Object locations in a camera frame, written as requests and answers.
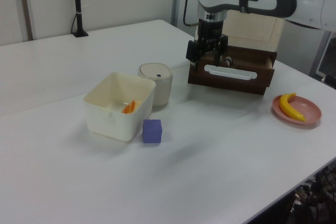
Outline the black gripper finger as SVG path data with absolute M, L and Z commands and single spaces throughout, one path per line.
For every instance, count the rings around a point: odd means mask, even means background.
M 221 57 L 227 53 L 227 47 L 228 47 L 228 36 L 221 35 L 214 49 L 214 65 L 215 66 L 218 67 L 220 65 Z
M 198 63 L 200 60 L 199 44 L 196 40 L 190 40 L 187 44 L 186 59 L 190 61 L 193 71 L 198 71 Z

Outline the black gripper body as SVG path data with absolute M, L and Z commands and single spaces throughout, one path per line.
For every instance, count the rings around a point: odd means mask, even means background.
M 223 22 L 223 20 L 218 22 L 214 22 L 213 20 L 198 20 L 197 43 L 201 51 L 218 51 Z

